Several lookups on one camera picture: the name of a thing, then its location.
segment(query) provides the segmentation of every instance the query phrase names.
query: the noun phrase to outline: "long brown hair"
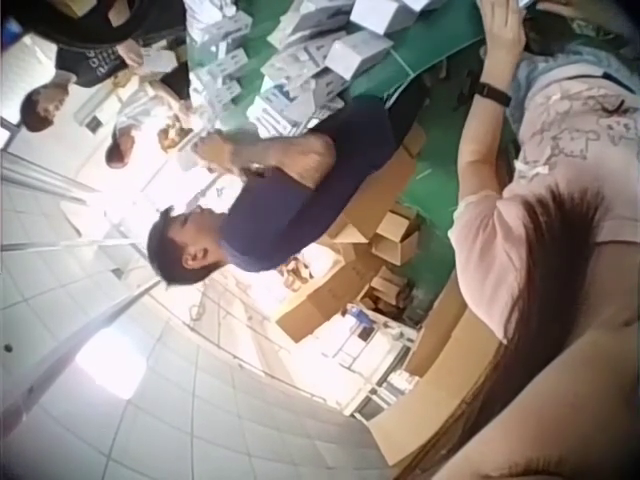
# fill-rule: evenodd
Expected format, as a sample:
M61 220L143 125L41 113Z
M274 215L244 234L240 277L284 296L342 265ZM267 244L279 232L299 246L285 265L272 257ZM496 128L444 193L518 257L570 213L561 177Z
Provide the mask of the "long brown hair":
M507 342L465 402L472 414L445 458L489 424L566 347L580 316L602 200L598 192L567 196L554 188L524 201L527 261L507 322Z

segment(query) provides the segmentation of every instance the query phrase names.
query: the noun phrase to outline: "black watch strap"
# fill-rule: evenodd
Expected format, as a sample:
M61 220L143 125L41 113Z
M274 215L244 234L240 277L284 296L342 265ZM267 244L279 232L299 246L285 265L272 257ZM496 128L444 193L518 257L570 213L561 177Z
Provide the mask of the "black watch strap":
M504 108L509 108L509 105L511 105L511 95L488 83L478 82L476 85L476 95L493 100Z

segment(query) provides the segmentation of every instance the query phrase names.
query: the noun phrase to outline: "fluorescent light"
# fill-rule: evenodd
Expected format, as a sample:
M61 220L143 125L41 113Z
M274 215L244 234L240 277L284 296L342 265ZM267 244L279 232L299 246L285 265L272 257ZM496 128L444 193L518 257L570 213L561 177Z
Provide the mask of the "fluorescent light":
M147 361L124 335L100 331L76 356L78 365L112 394L130 399L147 370Z

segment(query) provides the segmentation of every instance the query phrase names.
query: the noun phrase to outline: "person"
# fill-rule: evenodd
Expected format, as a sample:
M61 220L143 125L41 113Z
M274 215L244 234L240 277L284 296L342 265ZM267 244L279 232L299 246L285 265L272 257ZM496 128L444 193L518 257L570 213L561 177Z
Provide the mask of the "person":
M246 172L226 214L166 209L147 241L149 262L169 284L191 285L218 268L274 269L320 238L364 180L400 147L426 99L419 77L396 95L356 96L306 134L254 140L214 132L194 146L218 169ZM258 164L262 169L255 172Z
M130 14L134 0L98 2L82 21L86 25L113 26L123 23ZM181 0L162 0L162 8L145 22L135 39L113 48L100 50L70 50L59 47L55 57L55 73L51 80L31 90L20 106L20 118L29 132L50 128L69 97L69 88L76 85L93 88L123 70L140 67L142 46L164 39L179 37L185 28L185 10Z
M182 62L159 80L138 87L123 103L105 152L107 166L119 169L129 164L136 136L143 128L156 130L163 150L174 147L173 130L183 135L188 131L189 112L189 68Z
M640 453L640 79L594 48L523 55L517 0L478 3L486 57L449 236L463 297L503 345L435 478L630 478L627 460ZM521 152L501 191L505 110Z

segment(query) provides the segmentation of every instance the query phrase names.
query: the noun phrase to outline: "pink shirt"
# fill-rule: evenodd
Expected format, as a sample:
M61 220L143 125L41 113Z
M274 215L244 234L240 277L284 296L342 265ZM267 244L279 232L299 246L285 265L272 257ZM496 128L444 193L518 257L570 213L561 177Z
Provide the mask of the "pink shirt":
M502 196L487 191L465 198L454 214L449 238L462 294L501 339L525 268L523 197L551 184L563 192L597 187L607 202L598 241L640 243L640 99L600 79L561 80L582 70L597 74L593 69L558 69L534 85L514 181ZM630 108L624 114L602 109L623 100Z

